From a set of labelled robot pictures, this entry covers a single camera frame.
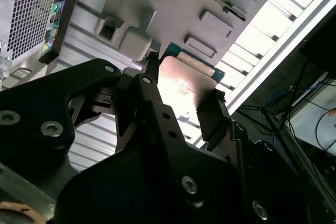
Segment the bolt hole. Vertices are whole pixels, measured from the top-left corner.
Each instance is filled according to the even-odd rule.
[[[56,132],[58,130],[58,128],[54,125],[48,125],[46,129],[52,132]]]
[[[173,131],[169,131],[168,134],[169,134],[169,136],[172,137],[172,138],[176,138],[176,137],[177,137],[176,133],[173,132]]]
[[[162,113],[162,116],[166,118],[167,120],[170,119],[170,116],[167,113]]]
[[[4,114],[1,118],[4,121],[12,121],[12,120],[14,120],[14,117],[11,114]]]
[[[194,188],[194,184],[190,180],[187,180],[185,183],[190,189]]]

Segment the black metal bracket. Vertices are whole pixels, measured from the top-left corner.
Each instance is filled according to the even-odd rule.
[[[0,125],[2,162],[36,170],[59,165],[75,138],[72,122],[80,125],[99,115],[86,105],[86,97],[119,78],[117,67],[96,59],[1,92],[0,111],[8,119]],[[80,103],[72,102],[81,95]]]

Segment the metal frame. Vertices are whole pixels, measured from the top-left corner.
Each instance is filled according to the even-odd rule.
[[[260,60],[228,98],[228,110],[233,114],[270,73],[293,51],[316,24],[333,8],[336,0],[314,0],[295,23]]]

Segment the blue wire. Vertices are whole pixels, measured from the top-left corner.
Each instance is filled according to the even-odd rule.
[[[321,87],[323,85],[323,82],[319,82],[316,84],[315,87],[312,87],[312,88],[308,88],[308,89],[303,89],[303,90],[299,90],[297,93],[298,94],[301,94],[301,93],[305,93],[306,91],[308,90],[314,90],[314,89],[317,89],[319,87]],[[278,97],[282,96],[283,94],[286,94],[288,93],[289,91],[280,91],[280,92],[277,92],[275,94],[273,94],[267,101],[267,104],[271,103],[272,101],[274,101],[275,99],[277,99]]]

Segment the silver metal sheet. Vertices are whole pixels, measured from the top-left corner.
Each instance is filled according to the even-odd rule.
[[[124,21],[128,26],[139,27],[146,8],[154,9],[157,14],[147,32],[153,41],[161,43],[161,55],[169,43],[173,42],[214,66],[266,2],[260,0],[258,4],[250,7],[247,0],[222,1],[230,1],[244,10],[247,13],[246,21],[242,21],[231,12],[224,12],[219,0],[107,0],[104,12]],[[223,34],[217,29],[203,24],[201,15],[206,10],[232,27],[232,32],[223,38]],[[197,39],[213,49],[216,54],[209,57],[186,45],[187,36]]]
[[[10,26],[12,23],[13,8],[15,0],[0,0],[0,41],[3,44],[8,44],[9,33],[11,32]],[[7,53],[7,47],[2,46],[0,49],[3,58],[11,57]]]
[[[217,83],[175,57],[167,56],[160,64],[158,89],[163,103],[170,105],[177,118],[195,116],[196,108]]]

